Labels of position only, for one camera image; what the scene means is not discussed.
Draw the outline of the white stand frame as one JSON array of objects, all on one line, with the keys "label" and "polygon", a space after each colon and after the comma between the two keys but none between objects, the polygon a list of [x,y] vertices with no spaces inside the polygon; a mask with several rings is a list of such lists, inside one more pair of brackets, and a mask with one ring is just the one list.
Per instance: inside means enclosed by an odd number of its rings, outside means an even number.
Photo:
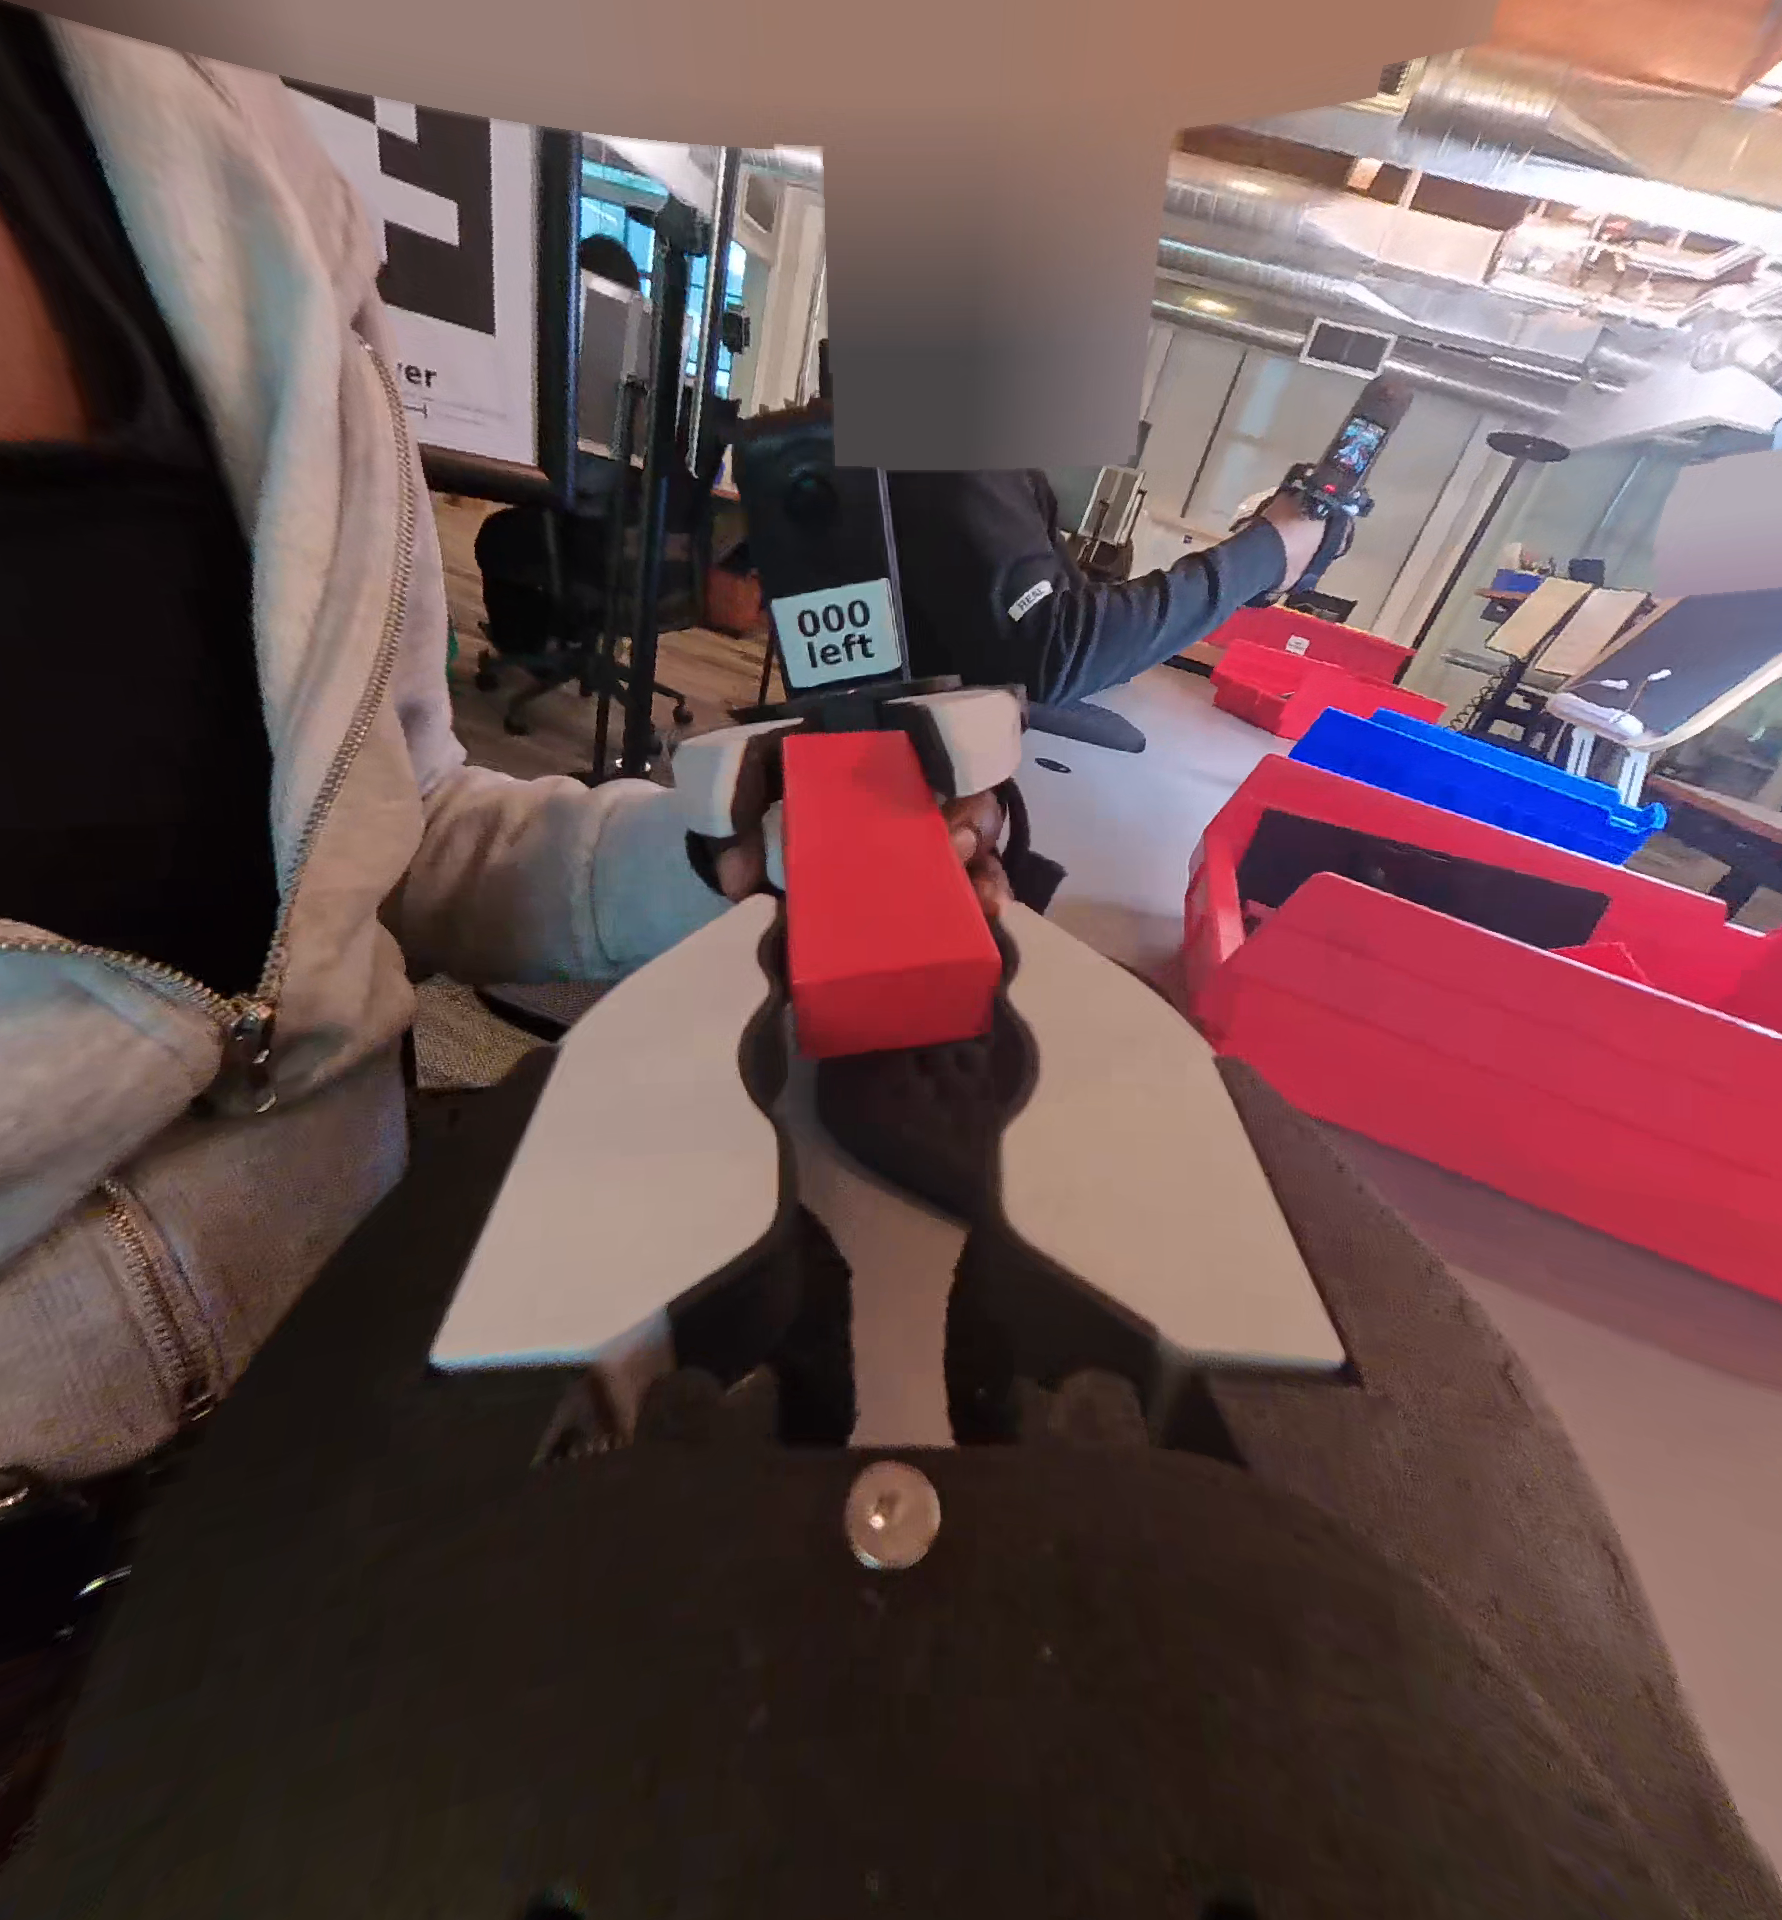
[{"label": "white stand frame", "polygon": [[1620,805],[1627,810],[1639,806],[1654,757],[1654,737],[1645,729],[1637,710],[1600,707],[1577,690],[1561,690],[1546,699],[1544,715],[1561,732],[1561,768],[1571,780],[1591,780],[1600,747],[1617,749],[1620,762],[1611,787]]}]

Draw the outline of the black tilted board white frame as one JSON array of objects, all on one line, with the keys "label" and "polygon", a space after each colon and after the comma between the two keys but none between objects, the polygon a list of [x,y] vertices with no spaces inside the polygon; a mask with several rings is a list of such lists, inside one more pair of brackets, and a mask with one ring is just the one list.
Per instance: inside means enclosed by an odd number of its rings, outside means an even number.
[{"label": "black tilted board white frame", "polygon": [[1676,597],[1639,617],[1561,690],[1641,715],[1654,754],[1688,743],[1782,680],[1782,589]]}]

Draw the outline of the red plastic bin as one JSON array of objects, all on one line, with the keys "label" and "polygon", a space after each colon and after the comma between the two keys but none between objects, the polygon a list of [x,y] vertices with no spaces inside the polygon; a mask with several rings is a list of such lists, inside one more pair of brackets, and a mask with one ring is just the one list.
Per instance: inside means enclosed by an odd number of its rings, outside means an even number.
[{"label": "red plastic bin", "polygon": [[1191,856],[1187,1008],[1202,1012],[1215,971],[1324,874],[1694,1004],[1725,1004],[1769,954],[1768,934],[1718,899],[1277,757],[1245,777]]},{"label": "red plastic bin", "polygon": [[1782,924],[1623,878],[1534,948],[1321,874],[1191,1015],[1309,1115],[1782,1306]]}]

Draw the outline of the distant red bin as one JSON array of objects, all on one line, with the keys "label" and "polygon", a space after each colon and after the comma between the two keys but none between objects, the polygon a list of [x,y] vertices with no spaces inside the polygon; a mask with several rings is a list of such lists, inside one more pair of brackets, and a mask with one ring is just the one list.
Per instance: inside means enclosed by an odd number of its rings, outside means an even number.
[{"label": "distant red bin", "polygon": [[1323,660],[1377,683],[1399,683],[1410,663],[1410,649],[1396,640],[1284,606],[1243,607],[1210,640],[1224,650],[1257,646]]},{"label": "distant red bin", "polygon": [[1324,710],[1370,718],[1399,710],[1437,724],[1445,707],[1404,685],[1362,678],[1329,660],[1257,643],[1233,643],[1213,671],[1215,707],[1253,729],[1299,741]]}]

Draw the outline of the tan slanted boards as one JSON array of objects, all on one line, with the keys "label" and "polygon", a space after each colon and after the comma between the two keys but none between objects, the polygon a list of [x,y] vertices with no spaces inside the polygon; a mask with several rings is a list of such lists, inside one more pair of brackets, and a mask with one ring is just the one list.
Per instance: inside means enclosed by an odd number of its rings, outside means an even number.
[{"label": "tan slanted boards", "polygon": [[1529,673],[1577,680],[1651,607],[1645,589],[1597,589],[1544,579],[1489,639],[1489,650]]}]

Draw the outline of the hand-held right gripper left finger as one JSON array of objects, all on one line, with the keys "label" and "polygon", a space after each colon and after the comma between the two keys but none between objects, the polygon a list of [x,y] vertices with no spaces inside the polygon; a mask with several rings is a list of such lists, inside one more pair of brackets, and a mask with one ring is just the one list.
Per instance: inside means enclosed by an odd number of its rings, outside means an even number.
[{"label": "hand-held right gripper left finger", "polygon": [[776,899],[745,899],[641,968],[557,1048],[427,1359],[441,1371],[608,1364],[780,1214],[780,1136],[740,1048],[771,998]]}]

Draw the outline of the red rectangular block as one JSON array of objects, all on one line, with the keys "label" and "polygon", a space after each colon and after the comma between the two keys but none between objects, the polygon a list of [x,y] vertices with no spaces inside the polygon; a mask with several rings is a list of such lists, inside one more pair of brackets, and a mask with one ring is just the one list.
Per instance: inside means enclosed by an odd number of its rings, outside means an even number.
[{"label": "red rectangular block", "polygon": [[784,957],[802,1056],[985,1035],[995,933],[907,737],[788,734],[783,782]]}]

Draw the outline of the dark blue bin stack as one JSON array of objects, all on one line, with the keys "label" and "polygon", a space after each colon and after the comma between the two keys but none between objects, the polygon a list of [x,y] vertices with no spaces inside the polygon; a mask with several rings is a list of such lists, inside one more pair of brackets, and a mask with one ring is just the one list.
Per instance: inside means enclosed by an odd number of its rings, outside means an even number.
[{"label": "dark blue bin stack", "polygon": [[1324,709],[1288,758],[1611,868],[1670,827],[1667,805],[1627,805],[1610,783],[1396,709]]}]

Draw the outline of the framed black white marker poster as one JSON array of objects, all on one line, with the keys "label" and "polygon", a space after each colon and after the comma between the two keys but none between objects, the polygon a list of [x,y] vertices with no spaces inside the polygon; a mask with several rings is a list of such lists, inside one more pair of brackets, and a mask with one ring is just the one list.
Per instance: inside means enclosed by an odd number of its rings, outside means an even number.
[{"label": "framed black white marker poster", "polygon": [[289,81],[372,222],[406,409],[431,449],[539,455],[539,155],[531,126]]}]

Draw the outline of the black pole with disc top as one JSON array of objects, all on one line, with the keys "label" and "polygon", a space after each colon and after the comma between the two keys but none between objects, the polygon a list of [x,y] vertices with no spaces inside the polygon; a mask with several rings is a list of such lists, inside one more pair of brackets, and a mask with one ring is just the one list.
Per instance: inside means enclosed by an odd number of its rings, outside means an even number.
[{"label": "black pole with disc top", "polygon": [[1527,435],[1514,429],[1497,429],[1485,437],[1485,444],[1490,453],[1500,455],[1508,465],[1503,470],[1503,478],[1499,479],[1494,496],[1484,506],[1480,518],[1476,521],[1473,531],[1464,541],[1464,547],[1451,566],[1442,585],[1437,589],[1431,610],[1426,610],[1419,631],[1419,640],[1414,649],[1420,653],[1426,643],[1431,640],[1432,628],[1437,625],[1440,616],[1448,610],[1454,592],[1458,589],[1458,580],[1479,556],[1479,547],[1485,542],[1494,523],[1503,512],[1503,506],[1508,502],[1508,496],[1517,491],[1518,478],[1527,472],[1527,468],[1552,468],[1571,457],[1571,448],[1549,439],[1546,435]]}]

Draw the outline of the person's grey hoodie torso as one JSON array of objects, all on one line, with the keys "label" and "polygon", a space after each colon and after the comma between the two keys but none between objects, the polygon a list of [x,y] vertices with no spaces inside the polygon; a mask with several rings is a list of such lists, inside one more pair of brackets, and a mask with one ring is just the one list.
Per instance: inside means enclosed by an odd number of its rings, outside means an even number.
[{"label": "person's grey hoodie torso", "polygon": [[164,1451],[403,1179],[447,628],[291,91],[0,4],[0,1471]]}]

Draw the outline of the black tripod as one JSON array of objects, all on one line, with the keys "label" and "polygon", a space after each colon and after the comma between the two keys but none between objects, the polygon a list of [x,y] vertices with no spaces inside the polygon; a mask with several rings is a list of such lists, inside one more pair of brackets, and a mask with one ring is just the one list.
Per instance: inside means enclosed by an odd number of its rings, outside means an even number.
[{"label": "black tripod", "polygon": [[745,151],[724,146],[711,173],[711,207],[700,212],[668,194],[652,222],[653,292],[650,385],[637,413],[622,414],[619,459],[638,449],[632,493],[637,533],[616,533],[608,610],[599,640],[599,694],[590,780],[641,780],[658,752],[656,699],[672,722],[688,724],[682,697],[661,689],[658,649],[668,631],[704,622],[711,566],[711,496],[717,470],[707,437],[719,408],[714,375],[729,305]]}]

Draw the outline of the person's left forearm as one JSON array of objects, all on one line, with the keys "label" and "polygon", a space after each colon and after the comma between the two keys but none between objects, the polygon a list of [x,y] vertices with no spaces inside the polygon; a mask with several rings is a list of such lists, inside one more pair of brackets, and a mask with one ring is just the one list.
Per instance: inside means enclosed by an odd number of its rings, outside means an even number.
[{"label": "person's left forearm", "polygon": [[423,801],[387,924],[412,978],[622,979],[732,910],[682,796],[458,767]]}]

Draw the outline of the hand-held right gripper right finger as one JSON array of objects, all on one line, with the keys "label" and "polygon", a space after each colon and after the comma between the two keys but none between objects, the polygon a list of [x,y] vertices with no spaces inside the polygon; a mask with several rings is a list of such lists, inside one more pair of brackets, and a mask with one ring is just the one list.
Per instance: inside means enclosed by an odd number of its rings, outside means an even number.
[{"label": "hand-held right gripper right finger", "polygon": [[1010,905],[1025,1085],[995,1199],[1025,1250],[1194,1363],[1336,1376],[1348,1353],[1215,1048],[1140,974]]}]

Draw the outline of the black office chair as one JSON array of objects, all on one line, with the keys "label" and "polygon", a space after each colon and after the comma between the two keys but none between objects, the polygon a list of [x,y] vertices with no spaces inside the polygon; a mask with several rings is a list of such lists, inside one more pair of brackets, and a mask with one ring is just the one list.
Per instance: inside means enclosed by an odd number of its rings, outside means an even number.
[{"label": "black office chair", "polygon": [[619,646],[638,631],[641,527],[616,512],[506,508],[476,536],[485,602],[485,653],[476,689],[494,694],[500,673],[523,675],[504,729],[531,734],[531,710],[562,685],[580,697],[623,697],[628,663]]}]

